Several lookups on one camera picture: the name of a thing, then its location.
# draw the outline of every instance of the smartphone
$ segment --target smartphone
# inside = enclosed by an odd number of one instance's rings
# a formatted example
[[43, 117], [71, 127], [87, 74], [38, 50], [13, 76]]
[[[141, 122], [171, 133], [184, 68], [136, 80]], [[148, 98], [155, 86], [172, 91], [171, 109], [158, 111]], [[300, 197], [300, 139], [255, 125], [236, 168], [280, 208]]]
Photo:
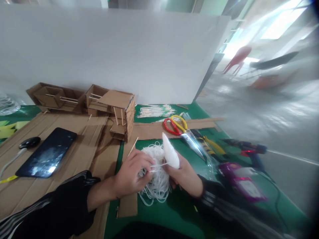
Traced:
[[16, 176], [31, 178], [51, 177], [76, 137], [77, 134], [74, 132], [55, 128], [18, 169]]

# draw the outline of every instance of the yellow paper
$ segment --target yellow paper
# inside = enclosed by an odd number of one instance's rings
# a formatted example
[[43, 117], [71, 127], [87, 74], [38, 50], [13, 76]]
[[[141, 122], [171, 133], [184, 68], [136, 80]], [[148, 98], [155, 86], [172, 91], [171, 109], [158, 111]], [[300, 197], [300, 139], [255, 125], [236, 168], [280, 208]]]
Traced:
[[10, 122], [10, 121], [7, 121], [7, 120], [5, 120], [5, 121], [0, 121], [0, 127], [7, 125], [9, 122]]
[[30, 121], [19, 121], [17, 122], [16, 129], [21, 129], [23, 126], [25, 126]]
[[6, 125], [6, 126], [1, 126], [0, 127], [0, 130], [3, 130], [3, 129], [11, 129], [13, 128], [14, 126], [16, 126], [17, 123], [14, 123], [14, 124], [9, 124], [9, 125]]
[[0, 129], [0, 139], [9, 138], [14, 134], [14, 131], [16, 131], [16, 129]]

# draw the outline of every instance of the white foam board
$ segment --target white foam board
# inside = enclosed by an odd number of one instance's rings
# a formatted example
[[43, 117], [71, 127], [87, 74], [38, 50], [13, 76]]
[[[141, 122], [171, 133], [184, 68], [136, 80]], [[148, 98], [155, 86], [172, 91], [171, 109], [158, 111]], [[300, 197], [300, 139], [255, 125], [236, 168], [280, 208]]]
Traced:
[[1, 81], [91, 84], [138, 95], [139, 104], [190, 104], [229, 17], [124, 9], [0, 8]]

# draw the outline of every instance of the floor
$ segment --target floor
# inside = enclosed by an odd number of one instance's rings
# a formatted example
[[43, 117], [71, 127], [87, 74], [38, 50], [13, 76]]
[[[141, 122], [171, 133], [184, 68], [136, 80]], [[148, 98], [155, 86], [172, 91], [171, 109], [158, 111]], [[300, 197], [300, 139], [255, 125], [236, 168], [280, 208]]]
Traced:
[[250, 87], [257, 78], [240, 76], [248, 71], [248, 64], [236, 77], [235, 69], [222, 74], [228, 62], [220, 62], [204, 88], [207, 95], [199, 97], [198, 104], [211, 117], [226, 118], [219, 126], [230, 137], [266, 145], [268, 152], [261, 156], [266, 171], [312, 217], [319, 188], [319, 90], [313, 89], [319, 89], [319, 82], [311, 81], [306, 87], [310, 90], [287, 97], [277, 89]]

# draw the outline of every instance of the striped sleeve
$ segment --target striped sleeve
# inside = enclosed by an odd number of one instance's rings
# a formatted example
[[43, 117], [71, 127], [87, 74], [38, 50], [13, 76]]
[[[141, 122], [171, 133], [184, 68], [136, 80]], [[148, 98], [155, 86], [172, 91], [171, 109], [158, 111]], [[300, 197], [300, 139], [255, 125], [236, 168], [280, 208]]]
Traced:
[[229, 192], [218, 182], [201, 177], [204, 191], [194, 204], [199, 213], [230, 237], [285, 238], [280, 223], [269, 212], [257, 208], [239, 195]]
[[86, 231], [95, 211], [87, 210], [87, 195], [99, 178], [86, 170], [64, 181], [31, 206], [0, 221], [0, 239], [69, 238]]

